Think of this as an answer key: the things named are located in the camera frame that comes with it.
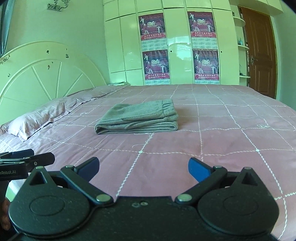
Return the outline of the person's left hand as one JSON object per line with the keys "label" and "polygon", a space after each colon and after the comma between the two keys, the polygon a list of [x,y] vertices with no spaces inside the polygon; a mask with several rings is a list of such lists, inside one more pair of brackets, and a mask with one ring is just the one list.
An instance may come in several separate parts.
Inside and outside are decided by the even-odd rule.
{"label": "person's left hand", "polygon": [[4,201],[1,203],[0,209],[0,217],[1,217],[1,226],[4,230],[9,230],[11,228],[11,223],[8,214],[8,208],[10,205],[10,201],[5,198]]}

